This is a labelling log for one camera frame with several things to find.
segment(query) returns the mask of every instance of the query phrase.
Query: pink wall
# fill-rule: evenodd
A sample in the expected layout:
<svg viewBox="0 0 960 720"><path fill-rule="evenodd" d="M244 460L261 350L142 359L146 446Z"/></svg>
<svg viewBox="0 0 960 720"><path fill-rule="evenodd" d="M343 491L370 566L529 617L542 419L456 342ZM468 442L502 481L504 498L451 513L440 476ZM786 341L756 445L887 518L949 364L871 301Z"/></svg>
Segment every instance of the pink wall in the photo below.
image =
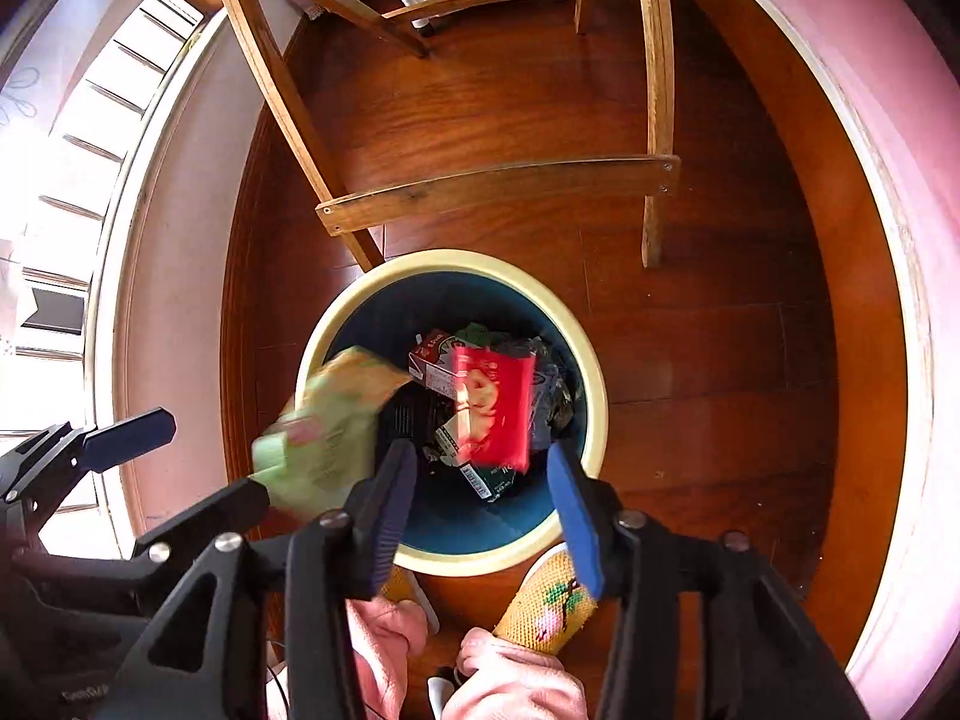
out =
<svg viewBox="0 0 960 720"><path fill-rule="evenodd" d="M872 717L899 718L960 630L960 87L902 0L758 1L851 135L901 292L904 483L880 591L848 665Z"/></svg>
<svg viewBox="0 0 960 720"><path fill-rule="evenodd" d="M301 12L261 0L280 50ZM171 114L169 140L128 254L117 418L163 406L170 445L133 461L133 527L154 527L227 483L220 412L220 306L233 209L263 98L229 21Z"/></svg>

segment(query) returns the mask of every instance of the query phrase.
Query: wooden chair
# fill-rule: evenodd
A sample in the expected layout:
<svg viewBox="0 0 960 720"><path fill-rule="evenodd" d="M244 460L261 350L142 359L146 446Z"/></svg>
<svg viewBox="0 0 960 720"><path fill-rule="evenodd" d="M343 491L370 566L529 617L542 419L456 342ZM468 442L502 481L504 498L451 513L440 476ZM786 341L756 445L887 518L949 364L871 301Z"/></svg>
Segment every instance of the wooden chair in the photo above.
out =
<svg viewBox="0 0 960 720"><path fill-rule="evenodd" d="M263 97L320 199L317 213L331 236L343 238L364 271L381 264L368 228L405 215L433 214L498 201L604 196L644 197L643 264L659 266L664 201L677 191L680 160L673 151L674 62L670 0L640 0L647 71L647 154L571 162L496 166L349 194L310 119L272 37L258 0L223 0ZM400 50L428 56L409 22L507 0L430 0L377 13L359 0L312 0ZM575 0L574 29L587 30L594 0Z"/></svg>

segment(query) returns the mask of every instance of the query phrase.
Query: wooden floor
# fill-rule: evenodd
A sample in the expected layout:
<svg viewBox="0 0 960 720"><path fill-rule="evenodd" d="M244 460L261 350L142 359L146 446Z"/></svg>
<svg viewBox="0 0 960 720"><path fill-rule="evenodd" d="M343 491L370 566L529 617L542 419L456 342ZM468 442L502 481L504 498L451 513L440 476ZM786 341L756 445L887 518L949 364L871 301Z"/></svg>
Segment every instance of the wooden floor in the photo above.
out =
<svg viewBox="0 0 960 720"><path fill-rule="evenodd" d="M396 0L370 0L380 10ZM610 396L603 477L630 506L715 538L746 531L800 591L827 519L837 430L832 319L796 177L745 74L690 0L673 0L676 153L682 191L666 211L664 266L640 263L642 199L512 204L390 223L386 256L429 247L520 266L576 314ZM340 20L299 33L291 65L349 191L527 160L645 152L640 3L598 0L576 37L572 1L527 1L450 17L426 60ZM316 199L275 127L259 175L253 266L258 428L294 388L307 338L359 275L326 237ZM424 577L442 631L411 664L406 717L428 717L424 679L462 635L496 624L526 565L469 579ZM695 608L685 605L678 716L694 701ZM593 708L613 608L563 652Z"/></svg>

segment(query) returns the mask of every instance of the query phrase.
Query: trash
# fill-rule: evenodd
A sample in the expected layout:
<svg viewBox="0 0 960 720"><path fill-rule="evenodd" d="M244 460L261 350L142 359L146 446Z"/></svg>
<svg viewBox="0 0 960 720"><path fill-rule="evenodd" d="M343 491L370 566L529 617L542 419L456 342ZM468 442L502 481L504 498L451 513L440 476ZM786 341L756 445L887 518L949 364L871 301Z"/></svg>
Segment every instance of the trash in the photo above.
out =
<svg viewBox="0 0 960 720"><path fill-rule="evenodd" d="M510 341L510 333L500 333L488 330L486 325L480 322L471 322L454 333L457 338L463 341L467 346L477 346L478 348L491 348L496 343L505 343Z"/></svg>
<svg viewBox="0 0 960 720"><path fill-rule="evenodd" d="M458 460L526 472L534 366L533 355L453 348Z"/></svg>
<svg viewBox="0 0 960 720"><path fill-rule="evenodd" d="M441 395L456 398L453 389L453 349L456 346L474 346L472 343L436 328L427 333L410 352L407 364L410 375Z"/></svg>
<svg viewBox="0 0 960 720"><path fill-rule="evenodd" d="M471 427L474 433L478 433L482 432L482 428L478 426L491 424L492 419L496 421L496 417L489 411L496 410L500 392L497 391L493 403L486 402L491 396L490 383L475 377L471 381L472 388L467 392L467 400L469 401L472 394L474 401L480 399L485 402L482 405L474 402L472 418L470 410L465 410L463 423L460 423L458 415L453 415L452 404L446 400L456 395L454 361L458 349L469 350L470 354L474 354L473 350L477 349L483 350L485 354L506 355L512 358L512 362L530 360L531 357L535 359L530 385L525 388L530 394L529 410L526 412L527 448L520 452L508 451L505 455L505 466L496 445L493 445L493 450L488 449L485 452L480 447L483 440L474 437L471 442L469 438ZM421 450L429 475L445 474L448 469L458 469L473 490L487 503L493 503L500 498L515 482L515 473L518 470L525 473L531 460L535 463L544 461L545 450L549 448L555 435L573 418L573 398L566 385L563 360L540 337L514 338L509 333L490 330L479 322L471 322L452 335L433 329L425 338L416 336L416 347L409 356L409 370L426 389L410 389L398 394L395 402L409 394L418 398L418 405L414 414L407 413L410 411L409 407L397 404L395 408L401 409L401 413L394 415L393 419L399 419L403 424L408 424L405 419L411 419L419 428L414 429L410 437ZM430 398L429 408L424 405L424 397L427 396ZM381 433L384 421L381 419ZM461 440L461 436L466 436L467 440ZM512 440L518 437L522 437L522 432L517 431ZM473 452L477 450L480 451L480 456L474 457ZM510 473L491 475L493 471Z"/></svg>
<svg viewBox="0 0 960 720"><path fill-rule="evenodd" d="M447 422L435 430L437 445L443 452L441 460L448 466L457 466L457 457L460 454L460 444L457 441L457 415L453 415Z"/></svg>
<svg viewBox="0 0 960 720"><path fill-rule="evenodd" d="M493 503L508 490L517 478L517 471L504 467L482 467L471 463L459 466L460 472L470 483L474 493L486 503Z"/></svg>
<svg viewBox="0 0 960 720"><path fill-rule="evenodd" d="M251 478L273 506L304 519L342 506L373 475L377 412L409 381L366 349L342 351L307 381L301 408L288 404L253 442Z"/></svg>
<svg viewBox="0 0 960 720"><path fill-rule="evenodd" d="M530 405L530 451L549 448L553 434L568 426L573 418L573 400L563 381L563 367L539 337L501 341L493 346L493 351L510 357L536 357Z"/></svg>

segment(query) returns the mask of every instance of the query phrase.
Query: window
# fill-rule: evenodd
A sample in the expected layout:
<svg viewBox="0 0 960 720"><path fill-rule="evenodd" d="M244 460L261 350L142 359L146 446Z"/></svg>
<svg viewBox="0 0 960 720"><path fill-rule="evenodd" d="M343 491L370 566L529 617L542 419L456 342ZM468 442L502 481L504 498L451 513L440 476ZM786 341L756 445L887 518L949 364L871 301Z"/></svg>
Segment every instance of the window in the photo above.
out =
<svg viewBox="0 0 960 720"><path fill-rule="evenodd" d="M146 0L90 65L56 120L49 175L18 248L37 310L0 388L0 452L52 424L85 424L83 321L113 186L142 119L203 20L184 0ZM47 550L120 557L104 483L90 473L40 532Z"/></svg>

